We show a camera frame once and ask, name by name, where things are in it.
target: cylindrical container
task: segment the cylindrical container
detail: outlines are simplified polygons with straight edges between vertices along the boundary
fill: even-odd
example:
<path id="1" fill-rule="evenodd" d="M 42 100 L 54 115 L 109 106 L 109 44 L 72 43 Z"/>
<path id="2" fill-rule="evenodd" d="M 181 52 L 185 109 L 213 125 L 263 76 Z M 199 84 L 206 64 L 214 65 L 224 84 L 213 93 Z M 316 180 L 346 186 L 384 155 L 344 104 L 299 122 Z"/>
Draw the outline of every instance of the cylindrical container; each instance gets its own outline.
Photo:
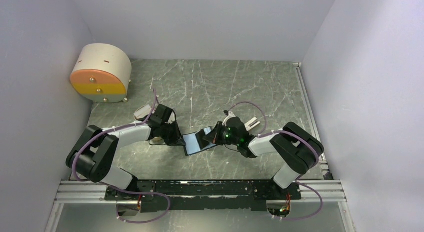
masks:
<path id="1" fill-rule="evenodd" d="M 110 44 L 92 43 L 82 49 L 70 82 L 93 101 L 127 101 L 131 70 L 131 61 L 124 51 Z"/>

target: marble surface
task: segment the marble surface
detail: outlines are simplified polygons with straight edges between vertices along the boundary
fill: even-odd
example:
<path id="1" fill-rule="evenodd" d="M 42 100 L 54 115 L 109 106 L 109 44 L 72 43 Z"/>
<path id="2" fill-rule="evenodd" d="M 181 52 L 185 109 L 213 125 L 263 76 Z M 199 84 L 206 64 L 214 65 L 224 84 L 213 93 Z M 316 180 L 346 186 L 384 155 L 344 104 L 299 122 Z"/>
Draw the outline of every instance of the marble surface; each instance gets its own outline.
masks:
<path id="1" fill-rule="evenodd" d="M 268 119 L 267 131 L 293 121 L 311 132 L 294 66 L 289 62 L 234 60 L 134 60 L 128 102 L 94 103 L 88 124 L 111 127 L 133 122 L 133 112 L 153 103 L 151 87 L 161 103 L 176 111 L 183 134 L 214 127 L 223 110 L 238 101 L 259 104 Z M 259 110 L 240 104 L 232 111 L 242 121 Z M 256 134 L 263 123 L 253 130 Z M 281 168 L 279 154 L 250 159 L 223 146 L 185 156 L 182 147 L 138 142 L 116 152 L 114 164 L 139 179 L 271 178 Z M 319 166 L 303 179 L 323 179 Z"/>

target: red wire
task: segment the red wire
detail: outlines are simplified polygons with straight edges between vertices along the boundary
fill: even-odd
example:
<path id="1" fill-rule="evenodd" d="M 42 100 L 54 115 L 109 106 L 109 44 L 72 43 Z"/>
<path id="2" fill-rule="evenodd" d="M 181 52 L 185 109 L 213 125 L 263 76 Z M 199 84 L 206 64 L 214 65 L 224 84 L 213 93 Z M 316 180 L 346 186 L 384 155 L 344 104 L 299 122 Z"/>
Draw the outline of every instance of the red wire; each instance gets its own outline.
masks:
<path id="1" fill-rule="evenodd" d="M 140 209 L 140 208 L 141 208 L 141 205 L 140 205 L 141 200 L 142 200 L 142 195 L 140 194 L 140 195 L 138 196 L 138 200 L 137 200 L 137 208 L 138 208 L 138 209 Z"/>

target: black bracket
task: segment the black bracket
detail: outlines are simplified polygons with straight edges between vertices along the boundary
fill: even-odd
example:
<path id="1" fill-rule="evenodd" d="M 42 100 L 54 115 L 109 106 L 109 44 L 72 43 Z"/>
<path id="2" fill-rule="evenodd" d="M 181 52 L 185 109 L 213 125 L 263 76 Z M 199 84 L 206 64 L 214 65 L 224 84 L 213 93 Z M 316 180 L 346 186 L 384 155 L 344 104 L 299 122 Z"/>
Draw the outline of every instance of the black bracket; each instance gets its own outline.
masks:
<path id="1" fill-rule="evenodd" d="M 139 180 L 142 192 L 163 193 L 171 200 L 170 210 L 239 209 L 267 211 L 267 200 L 301 199 L 299 185 L 292 183 L 281 189 L 270 179 L 243 180 Z M 137 200 L 138 196 L 123 197 L 114 189 L 108 188 L 105 200 Z M 168 202 L 164 197 L 146 195 L 141 198 L 141 212 L 165 210 Z"/>
<path id="2" fill-rule="evenodd" d="M 75 155 L 82 147 L 93 137 L 101 133 L 103 130 L 95 125 L 88 126 L 76 142 L 72 151 L 66 158 L 66 165 L 72 168 Z M 76 171 L 92 182 L 100 182 L 109 173 L 112 161 L 118 147 L 119 139 L 114 135 L 104 134 L 96 139 L 89 147 L 87 147 L 79 156 L 76 162 Z"/>

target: orange stripe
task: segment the orange stripe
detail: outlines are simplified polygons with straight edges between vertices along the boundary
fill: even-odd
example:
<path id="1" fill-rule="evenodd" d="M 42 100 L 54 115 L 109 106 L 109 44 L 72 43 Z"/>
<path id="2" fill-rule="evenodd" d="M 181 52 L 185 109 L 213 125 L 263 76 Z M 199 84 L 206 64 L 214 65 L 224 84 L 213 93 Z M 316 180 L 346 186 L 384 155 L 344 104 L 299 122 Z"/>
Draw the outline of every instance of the orange stripe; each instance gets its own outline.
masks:
<path id="1" fill-rule="evenodd" d="M 112 73 L 98 69 L 79 69 L 73 71 L 70 75 L 71 83 L 122 83 L 120 79 Z"/>

